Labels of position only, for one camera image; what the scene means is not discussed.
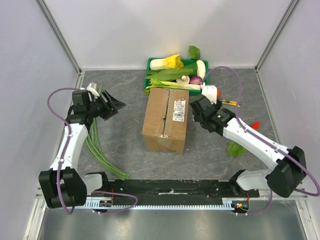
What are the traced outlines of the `yellow utility knife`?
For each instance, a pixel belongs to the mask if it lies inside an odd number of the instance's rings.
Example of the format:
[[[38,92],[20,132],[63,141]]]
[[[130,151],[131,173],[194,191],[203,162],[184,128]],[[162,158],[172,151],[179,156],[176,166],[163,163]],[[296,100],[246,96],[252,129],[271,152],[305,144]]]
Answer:
[[[220,100],[222,102],[222,104],[224,105],[228,105],[228,106],[234,106],[234,107],[238,107],[240,108],[241,107],[241,104],[236,102],[236,101],[232,101],[232,100],[224,100],[224,99],[221,99]]]

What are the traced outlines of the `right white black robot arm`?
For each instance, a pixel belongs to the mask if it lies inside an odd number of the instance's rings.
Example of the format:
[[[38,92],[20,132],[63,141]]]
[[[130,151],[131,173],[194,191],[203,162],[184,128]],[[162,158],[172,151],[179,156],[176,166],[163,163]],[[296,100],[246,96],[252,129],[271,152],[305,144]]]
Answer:
[[[245,124],[234,112],[222,107],[204,95],[190,102],[193,118],[210,133],[217,133],[251,152],[266,166],[265,170],[242,171],[229,184],[229,191],[235,197],[246,191],[269,187],[277,195],[288,198],[306,177],[301,169],[306,166],[304,151],[294,146],[288,148],[254,130]]]

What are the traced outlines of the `brown cardboard express box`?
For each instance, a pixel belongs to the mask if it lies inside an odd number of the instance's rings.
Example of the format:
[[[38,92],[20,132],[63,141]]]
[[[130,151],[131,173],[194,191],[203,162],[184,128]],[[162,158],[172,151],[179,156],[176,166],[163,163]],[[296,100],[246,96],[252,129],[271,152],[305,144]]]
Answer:
[[[189,91],[152,88],[142,128],[148,151],[182,154],[188,123]]]

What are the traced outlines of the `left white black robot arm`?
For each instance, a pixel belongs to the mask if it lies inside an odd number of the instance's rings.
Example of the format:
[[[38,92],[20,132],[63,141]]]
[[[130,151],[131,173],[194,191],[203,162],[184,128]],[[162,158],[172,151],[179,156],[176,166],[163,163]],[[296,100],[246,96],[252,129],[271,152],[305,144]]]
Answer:
[[[88,137],[94,119],[103,120],[116,115],[126,104],[103,90],[72,88],[72,105],[64,122],[64,134],[54,162],[48,170],[41,171],[38,181],[47,206],[50,209],[63,208],[71,214],[75,207],[83,206],[87,197],[94,192],[106,196],[110,185],[103,172],[88,173],[81,177],[78,162],[81,149]]]

